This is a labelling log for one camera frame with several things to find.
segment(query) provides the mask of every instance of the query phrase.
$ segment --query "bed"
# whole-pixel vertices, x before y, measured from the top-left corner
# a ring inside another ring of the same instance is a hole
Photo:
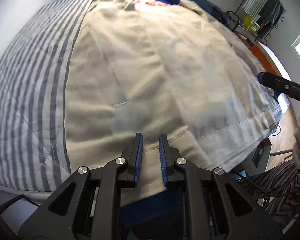
[[[191,0],[58,0],[0,61],[0,192],[43,201],[144,136],[138,190],[164,190],[158,138],[229,171],[282,117],[248,48]]]

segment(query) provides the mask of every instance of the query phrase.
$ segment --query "beige garment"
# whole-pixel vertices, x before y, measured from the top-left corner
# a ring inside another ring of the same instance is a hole
[[[101,167],[143,134],[141,176],[121,204],[164,190],[159,135],[198,167],[247,149],[275,120],[260,84],[207,19],[179,5],[95,0],[66,87],[71,170]]]

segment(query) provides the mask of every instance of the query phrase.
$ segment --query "orange object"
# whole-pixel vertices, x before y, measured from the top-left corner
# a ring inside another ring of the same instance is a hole
[[[250,48],[250,51],[256,56],[267,72],[277,75],[274,68],[271,66],[271,63],[256,44]]]

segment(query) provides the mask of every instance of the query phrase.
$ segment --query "person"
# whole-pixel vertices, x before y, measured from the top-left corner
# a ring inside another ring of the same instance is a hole
[[[296,143],[293,158],[264,173],[247,177],[268,194],[280,195],[274,198],[265,211],[284,229],[300,208],[300,125],[295,129]],[[267,198],[244,179],[238,183],[254,198]]]

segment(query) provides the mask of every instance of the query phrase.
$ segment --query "triangular cutout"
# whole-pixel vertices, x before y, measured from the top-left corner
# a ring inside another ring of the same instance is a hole
[[[67,214],[76,184],[71,182],[66,189],[49,205],[48,210],[60,216]]]
[[[230,184],[226,184],[226,190],[228,192],[234,214],[237,217],[241,217],[252,211],[252,206],[242,197],[242,195]]]

